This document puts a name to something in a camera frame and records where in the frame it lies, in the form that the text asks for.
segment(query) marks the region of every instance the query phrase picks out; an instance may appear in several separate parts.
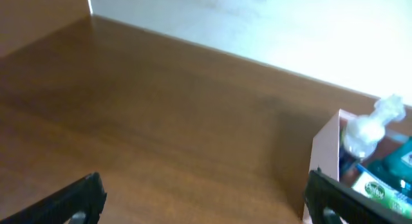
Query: white wall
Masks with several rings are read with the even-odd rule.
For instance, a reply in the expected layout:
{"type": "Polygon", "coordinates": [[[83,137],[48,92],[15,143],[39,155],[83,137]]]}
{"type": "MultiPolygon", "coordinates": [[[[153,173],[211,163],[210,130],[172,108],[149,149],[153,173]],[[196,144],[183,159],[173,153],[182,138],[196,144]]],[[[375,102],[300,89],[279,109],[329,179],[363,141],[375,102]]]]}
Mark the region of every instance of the white wall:
{"type": "Polygon", "coordinates": [[[412,105],[412,0],[91,0],[93,13],[412,105]]]}

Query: brown wooden surface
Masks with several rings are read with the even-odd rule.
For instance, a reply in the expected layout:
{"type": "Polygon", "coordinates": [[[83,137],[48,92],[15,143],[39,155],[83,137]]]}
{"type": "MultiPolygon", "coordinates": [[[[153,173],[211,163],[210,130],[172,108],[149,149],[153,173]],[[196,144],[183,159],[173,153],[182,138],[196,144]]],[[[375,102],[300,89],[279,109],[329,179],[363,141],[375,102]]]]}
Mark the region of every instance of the brown wooden surface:
{"type": "Polygon", "coordinates": [[[0,57],[89,13],[88,0],[0,0],[0,57]]]}
{"type": "Polygon", "coordinates": [[[313,136],[373,104],[96,17],[0,63],[0,218],[99,171],[101,223],[298,223],[313,136]]]}

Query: cardboard box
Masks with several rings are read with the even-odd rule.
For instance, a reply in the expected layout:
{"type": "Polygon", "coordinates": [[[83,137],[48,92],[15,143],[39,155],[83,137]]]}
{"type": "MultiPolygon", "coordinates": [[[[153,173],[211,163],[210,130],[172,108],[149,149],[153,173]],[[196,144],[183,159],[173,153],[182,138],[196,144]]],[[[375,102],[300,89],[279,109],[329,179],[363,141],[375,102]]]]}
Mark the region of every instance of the cardboard box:
{"type": "MultiPolygon", "coordinates": [[[[320,167],[325,175],[339,181],[339,143],[341,141],[341,128],[343,128],[349,120],[355,117],[356,115],[352,113],[339,110],[318,132],[312,143],[309,170],[320,167]]],[[[362,162],[362,165],[367,166],[374,160],[387,156],[407,142],[408,138],[409,137],[406,135],[387,129],[386,135],[378,144],[376,151],[372,156],[362,162]]],[[[341,183],[350,187],[359,176],[360,172],[356,169],[352,169],[345,174],[341,183]]],[[[303,223],[312,223],[306,206],[304,206],[303,223]]]]}

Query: green package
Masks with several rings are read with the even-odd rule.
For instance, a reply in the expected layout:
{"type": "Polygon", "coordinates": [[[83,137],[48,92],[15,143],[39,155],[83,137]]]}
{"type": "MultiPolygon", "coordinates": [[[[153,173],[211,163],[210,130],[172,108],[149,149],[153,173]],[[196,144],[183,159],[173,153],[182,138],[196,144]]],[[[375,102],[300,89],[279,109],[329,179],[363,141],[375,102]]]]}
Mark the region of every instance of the green package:
{"type": "Polygon", "coordinates": [[[410,198],[380,181],[364,167],[357,166],[357,168],[362,174],[353,184],[353,190],[407,218],[412,218],[412,200],[410,198]]]}

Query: wooden desk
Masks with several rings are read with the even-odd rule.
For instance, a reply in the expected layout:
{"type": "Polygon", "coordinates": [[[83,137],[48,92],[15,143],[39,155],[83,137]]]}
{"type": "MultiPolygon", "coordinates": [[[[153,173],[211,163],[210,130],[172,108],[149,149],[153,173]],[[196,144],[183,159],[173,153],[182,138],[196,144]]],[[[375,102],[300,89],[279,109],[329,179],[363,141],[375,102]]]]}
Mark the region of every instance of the wooden desk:
{"type": "Polygon", "coordinates": [[[0,64],[0,218],[98,171],[101,223],[298,223],[312,137],[373,105],[98,17],[0,64]]]}

